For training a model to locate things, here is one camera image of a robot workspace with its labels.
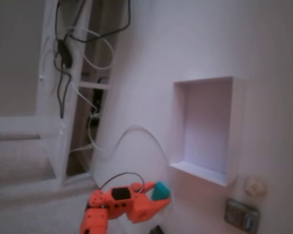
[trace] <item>orange plastic part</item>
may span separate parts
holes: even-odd
[[[106,234],[107,221],[106,209],[88,209],[84,213],[80,234]]]
[[[157,212],[170,203],[170,199],[152,201],[146,196],[146,192],[154,188],[155,183],[133,183],[128,187],[112,188],[107,193],[95,190],[89,199],[90,208],[86,210],[81,225],[80,234],[106,234],[108,219],[115,219],[126,213],[132,223],[139,223],[151,219]],[[114,199],[115,190],[125,190],[125,199]]]

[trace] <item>recessed shelf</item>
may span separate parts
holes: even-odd
[[[244,85],[233,77],[174,85],[171,167],[227,186],[238,173]]]

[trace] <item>floor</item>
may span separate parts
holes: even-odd
[[[40,140],[0,141],[0,234],[77,234],[94,188],[59,189]],[[125,234],[118,220],[108,234]]]

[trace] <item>cable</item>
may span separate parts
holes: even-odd
[[[59,101],[59,105],[60,105],[60,117],[64,118],[64,109],[65,109],[65,99],[66,99],[66,94],[67,94],[67,90],[68,90],[68,86],[72,80],[72,76],[63,70],[63,63],[61,62],[61,69],[57,67],[56,65],[56,58],[58,56],[58,52],[55,54],[54,59],[53,59],[53,65],[54,67],[61,73],[60,76],[60,81],[58,84],[58,88],[57,88],[57,97],[58,97],[58,101]],[[60,97],[60,90],[61,90],[61,85],[62,85],[62,81],[63,81],[63,75],[67,75],[68,76],[68,81],[66,83],[65,89],[64,89],[64,94],[63,94],[63,98],[61,100]]]
[[[98,111],[98,108],[93,105],[84,95],[82,95],[72,83],[70,84],[70,86],[83,100],[85,100],[85,102],[87,102],[95,110],[95,112]]]
[[[76,152],[76,151],[83,151],[83,150],[92,150],[92,149],[93,149],[93,145],[92,144],[88,144],[88,145],[85,145],[83,147],[79,147],[79,148],[73,149],[73,150],[69,151],[69,153]]]
[[[79,39],[79,38],[74,37],[74,35],[72,35],[72,34],[70,34],[69,36],[70,36],[73,40],[79,41],[79,42],[81,42],[81,43],[89,43],[89,42],[97,41],[97,40],[99,40],[99,39],[101,39],[101,38],[105,38],[105,37],[108,37],[108,36],[111,36],[111,35],[113,35],[113,34],[116,34],[116,33],[119,33],[119,32],[121,32],[121,31],[126,30],[126,29],[130,26],[130,22],[131,22],[131,10],[130,10],[130,0],[128,0],[128,23],[126,24],[125,27],[120,28],[120,29],[116,29],[116,30],[114,30],[114,31],[112,31],[112,32],[109,32],[109,33],[105,33],[105,34],[103,34],[103,35],[101,35],[101,36],[100,36],[100,35],[97,35],[97,37],[95,37],[95,38],[91,38],[91,39],[87,39],[87,40],[81,40],[81,39]]]
[[[59,13],[59,7],[60,7],[60,1],[58,1],[58,4],[57,4],[57,9],[55,11],[55,38],[57,41],[59,41],[59,38],[58,38],[58,13]]]
[[[91,121],[92,121],[93,118],[90,118],[89,121],[88,121],[88,125],[87,125],[87,131],[88,131],[88,137],[89,137],[89,140],[91,141],[92,145],[94,146],[95,149],[97,149],[98,151],[100,152],[107,152],[109,155],[112,155],[117,147],[119,146],[119,144],[121,143],[122,139],[124,138],[124,136],[126,136],[128,133],[132,132],[132,131],[135,131],[135,130],[143,130],[145,131],[146,133],[148,133],[153,139],[154,141],[156,142],[156,144],[160,147],[161,149],[161,152],[162,152],[162,156],[163,156],[163,159],[165,160],[165,162],[169,165],[169,161],[167,159],[167,156],[165,154],[165,151],[161,145],[161,143],[158,141],[158,139],[155,137],[155,135],[150,131],[148,130],[146,127],[142,126],[142,125],[131,125],[129,126],[128,128],[126,128],[126,130],[123,132],[123,134],[121,135],[121,137],[118,139],[118,141],[116,142],[116,144],[111,147],[111,148],[106,148],[106,149],[103,149],[103,148],[100,148],[96,142],[93,140],[92,136],[91,136],[91,131],[90,131],[90,124],[91,124]]]
[[[140,179],[141,179],[141,182],[142,182],[142,188],[140,189],[140,193],[145,189],[145,180],[142,178],[141,175],[139,175],[138,173],[135,173],[135,172],[123,172],[123,173],[120,173],[120,174],[117,174],[115,176],[113,176],[111,179],[109,179],[107,182],[105,182],[100,188],[99,190],[102,190],[110,181],[112,181],[113,179],[117,178],[117,177],[120,177],[120,176],[123,176],[123,175],[136,175],[138,176]]]
[[[85,32],[88,32],[90,34],[93,34],[93,35],[96,35],[96,36],[100,36],[100,34],[96,33],[96,32],[93,32],[89,29],[85,29],[85,28],[80,28],[80,27],[66,27],[66,29],[68,30],[71,30],[71,29],[80,29],[80,30],[83,30]],[[111,63],[108,65],[108,66],[105,66],[105,67],[99,67],[97,65],[94,65],[93,63],[90,62],[90,60],[86,57],[86,55],[82,52],[82,49],[80,47],[80,45],[78,44],[79,46],[79,49],[81,51],[81,53],[83,54],[84,56],[84,59],[87,61],[87,63],[89,63],[89,65],[97,70],[107,70],[107,69],[110,69],[112,66],[113,66],[113,63],[114,63],[114,58],[115,58],[115,52],[113,50],[113,47],[111,46],[111,44],[105,39],[105,38],[102,38],[103,41],[106,43],[106,45],[109,47],[110,51],[111,51],[111,54],[112,54],[112,60],[111,60]]]

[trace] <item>teal block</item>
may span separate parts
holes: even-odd
[[[153,194],[152,194],[152,200],[163,200],[169,198],[170,191],[169,189],[162,183],[157,182],[154,186]]]

